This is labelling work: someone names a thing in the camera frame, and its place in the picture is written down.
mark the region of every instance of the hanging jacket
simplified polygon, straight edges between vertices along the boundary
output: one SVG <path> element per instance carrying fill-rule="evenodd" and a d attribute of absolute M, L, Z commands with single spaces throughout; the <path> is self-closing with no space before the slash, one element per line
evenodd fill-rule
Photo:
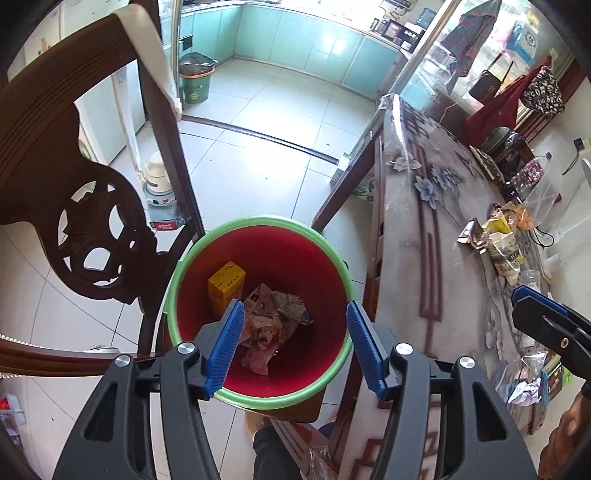
<path fill-rule="evenodd" d="M 519 99 L 541 68 L 552 64 L 552 58 L 534 68 L 527 76 L 519 77 L 502 93 L 466 119 L 466 130 L 463 140 L 478 147 L 497 127 L 515 129 L 517 124 L 517 108 Z"/>
<path fill-rule="evenodd" d="M 474 7 L 460 17 L 458 26 L 441 42 L 442 46 L 456 58 L 449 67 L 452 78 L 447 83 L 451 94 L 459 77 L 467 77 L 474 59 L 492 33 L 496 18 L 501 11 L 501 0 L 489 0 Z"/>

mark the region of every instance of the small trash can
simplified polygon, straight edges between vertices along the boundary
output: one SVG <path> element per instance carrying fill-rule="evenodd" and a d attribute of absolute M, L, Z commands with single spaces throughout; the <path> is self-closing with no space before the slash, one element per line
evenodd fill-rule
<path fill-rule="evenodd" d="M 165 311 L 173 344 L 191 341 L 216 320 L 208 308 L 207 279 L 232 260 L 246 272 L 243 293 L 267 283 L 298 295 L 314 323 L 298 328 L 269 363 L 267 377 L 235 357 L 216 397 L 235 406 L 273 410 L 321 391 L 352 349 L 346 309 L 355 298 L 345 263 L 317 232 L 273 216 L 232 220 L 191 247 L 174 271 Z"/>
<path fill-rule="evenodd" d="M 209 97 L 210 76 L 215 72 L 217 60 L 200 53 L 187 53 L 178 61 L 178 75 L 183 82 L 185 101 L 201 103 Z"/>

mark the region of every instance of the cardboard box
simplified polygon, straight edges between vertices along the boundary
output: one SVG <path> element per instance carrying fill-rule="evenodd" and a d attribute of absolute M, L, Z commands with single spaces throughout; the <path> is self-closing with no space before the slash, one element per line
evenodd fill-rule
<path fill-rule="evenodd" d="M 218 319 L 230 305 L 232 299 L 242 297 L 246 272 L 230 261 L 215 272 L 207 281 L 207 296 L 212 312 Z"/>

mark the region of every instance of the kitchen counter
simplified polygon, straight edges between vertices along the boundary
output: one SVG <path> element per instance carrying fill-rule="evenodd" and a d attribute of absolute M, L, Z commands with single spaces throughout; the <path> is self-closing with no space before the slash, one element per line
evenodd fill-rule
<path fill-rule="evenodd" d="M 387 93 L 410 54 L 345 19 L 318 13 L 244 0 L 184 7 L 180 38 L 192 34 L 193 46 L 179 55 L 198 51 L 220 62 L 237 57 L 275 64 L 373 100 Z M 170 38 L 163 43 L 168 50 Z"/>

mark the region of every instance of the human hand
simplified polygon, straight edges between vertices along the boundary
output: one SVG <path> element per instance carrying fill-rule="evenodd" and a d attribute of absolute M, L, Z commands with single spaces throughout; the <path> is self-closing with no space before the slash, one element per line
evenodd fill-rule
<path fill-rule="evenodd" d="M 583 430 L 583 394 L 579 393 L 571 407 L 562 414 L 558 427 L 550 434 L 548 445 L 540 455 L 539 476 L 543 480 L 553 478 L 573 454 L 579 441 L 577 432 Z"/>

